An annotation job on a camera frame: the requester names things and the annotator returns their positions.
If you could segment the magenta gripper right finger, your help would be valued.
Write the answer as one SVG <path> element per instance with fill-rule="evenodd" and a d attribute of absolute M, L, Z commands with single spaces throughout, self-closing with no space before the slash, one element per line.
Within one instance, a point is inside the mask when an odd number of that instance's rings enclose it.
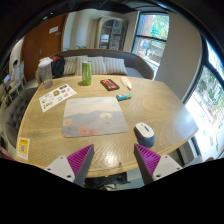
<path fill-rule="evenodd" d="M 145 185 L 182 169 L 169 155 L 160 156 L 139 144 L 134 145 L 134 155 Z"/>

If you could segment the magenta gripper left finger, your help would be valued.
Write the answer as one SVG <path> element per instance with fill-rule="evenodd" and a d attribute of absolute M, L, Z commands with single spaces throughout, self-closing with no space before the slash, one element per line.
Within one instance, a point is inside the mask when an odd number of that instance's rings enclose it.
<path fill-rule="evenodd" d="M 59 156 L 45 171 L 82 186 L 94 156 L 94 145 L 88 145 L 71 155 Z"/>

